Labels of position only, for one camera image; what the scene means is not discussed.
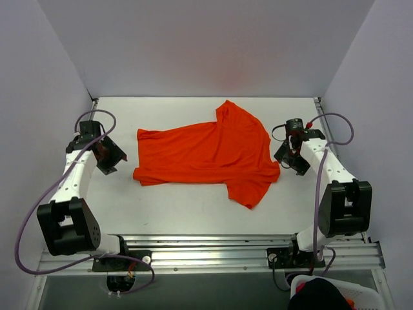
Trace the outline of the orange t shirt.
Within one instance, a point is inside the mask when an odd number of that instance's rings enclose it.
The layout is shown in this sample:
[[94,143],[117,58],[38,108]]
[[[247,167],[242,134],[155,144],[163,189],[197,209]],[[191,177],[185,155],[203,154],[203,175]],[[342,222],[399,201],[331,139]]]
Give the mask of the orange t shirt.
[[224,184],[229,199],[253,209],[281,174],[270,158],[270,137],[251,113],[226,100],[216,120],[170,130],[137,131],[142,186]]

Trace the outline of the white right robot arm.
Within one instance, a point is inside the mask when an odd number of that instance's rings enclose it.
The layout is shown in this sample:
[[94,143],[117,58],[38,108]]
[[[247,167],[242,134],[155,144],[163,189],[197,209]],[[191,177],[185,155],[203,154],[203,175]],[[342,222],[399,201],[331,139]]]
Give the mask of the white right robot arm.
[[370,226],[372,186],[351,174],[332,152],[325,139],[291,142],[286,139],[274,155],[303,176],[316,173],[314,223],[297,233],[297,244],[286,251],[287,259],[299,267],[335,237],[363,233]]

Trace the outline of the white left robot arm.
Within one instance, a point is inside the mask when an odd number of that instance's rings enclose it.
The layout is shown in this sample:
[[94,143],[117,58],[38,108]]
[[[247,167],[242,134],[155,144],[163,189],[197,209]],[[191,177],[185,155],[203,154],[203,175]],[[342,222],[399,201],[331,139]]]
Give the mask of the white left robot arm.
[[49,203],[37,208],[37,219],[51,255],[107,254],[107,264],[122,271],[130,263],[126,243],[121,236],[101,231],[86,203],[86,194],[95,168],[105,175],[111,174],[127,156],[108,136],[85,152],[81,152],[82,146],[79,140],[69,143],[65,178],[58,182]]

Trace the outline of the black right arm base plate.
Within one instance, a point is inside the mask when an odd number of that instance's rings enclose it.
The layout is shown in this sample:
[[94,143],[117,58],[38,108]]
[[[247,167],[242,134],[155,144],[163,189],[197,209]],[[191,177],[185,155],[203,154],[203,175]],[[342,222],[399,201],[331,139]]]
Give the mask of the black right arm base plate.
[[311,269],[325,266],[325,261],[317,261],[313,252],[299,250],[296,241],[290,242],[288,247],[269,247],[266,252],[270,269]]

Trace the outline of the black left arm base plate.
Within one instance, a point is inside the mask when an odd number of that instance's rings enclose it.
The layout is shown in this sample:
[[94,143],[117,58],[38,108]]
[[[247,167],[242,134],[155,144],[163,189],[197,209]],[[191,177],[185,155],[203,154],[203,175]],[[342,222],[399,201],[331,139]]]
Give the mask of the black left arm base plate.
[[96,258],[92,265],[93,272],[126,272],[126,271],[149,271],[152,263],[152,251],[147,249],[131,250],[123,254],[128,258]]

